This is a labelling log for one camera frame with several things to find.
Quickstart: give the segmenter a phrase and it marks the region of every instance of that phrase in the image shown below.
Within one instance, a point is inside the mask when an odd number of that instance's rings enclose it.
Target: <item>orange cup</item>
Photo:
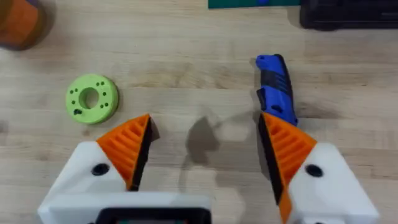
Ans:
[[[44,17],[38,0],[0,0],[0,46],[31,47],[43,32]]]

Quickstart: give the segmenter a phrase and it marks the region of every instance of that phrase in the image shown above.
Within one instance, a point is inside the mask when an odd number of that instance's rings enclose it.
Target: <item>hole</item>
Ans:
[[[80,92],[79,103],[84,109],[91,109],[97,105],[98,92],[94,88],[87,88]]]
[[[321,177],[321,176],[323,176],[322,169],[319,168],[317,165],[314,165],[314,164],[310,164],[310,165],[305,166],[305,171],[309,175],[311,175],[313,177]]]
[[[107,164],[97,164],[91,170],[91,173],[95,176],[104,175],[109,171],[109,165]]]
[[[73,114],[74,114],[74,115],[76,115],[76,114],[82,114],[82,113],[83,113],[82,110],[79,110],[79,109],[73,110]]]

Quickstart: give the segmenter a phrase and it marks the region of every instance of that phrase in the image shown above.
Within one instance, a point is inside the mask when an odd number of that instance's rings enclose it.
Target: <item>green ring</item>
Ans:
[[[98,93],[97,104],[88,108],[85,96],[90,89]],[[95,124],[109,118],[118,107],[119,95],[115,84],[104,76],[87,74],[77,78],[69,86],[65,96],[68,114],[75,120]]]

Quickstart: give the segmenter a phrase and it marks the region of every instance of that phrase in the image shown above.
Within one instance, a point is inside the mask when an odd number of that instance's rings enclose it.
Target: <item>green object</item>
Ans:
[[[209,9],[256,6],[299,6],[300,0],[208,0]]]
[[[86,97],[90,91],[98,93],[97,104],[90,108]],[[77,78],[69,86],[66,94],[68,114],[76,121],[95,124],[109,118],[118,107],[118,89],[114,83],[96,74],[87,74]]]

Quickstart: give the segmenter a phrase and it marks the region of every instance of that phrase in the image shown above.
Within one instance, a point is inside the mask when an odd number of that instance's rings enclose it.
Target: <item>orange gripper pad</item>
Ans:
[[[149,145],[146,146],[147,149],[144,146],[148,140],[150,142],[150,138],[145,136],[149,134],[148,129],[150,116],[145,114],[125,122],[96,140],[126,182],[128,190],[137,184],[134,183],[134,174],[140,169],[140,160],[144,160],[144,163],[147,160]]]
[[[299,128],[268,113],[263,113],[260,117],[259,131],[275,199],[282,221],[286,223],[292,209],[289,183],[317,141]]]
[[[274,115],[264,113],[263,116],[282,181],[288,185],[317,141]]]

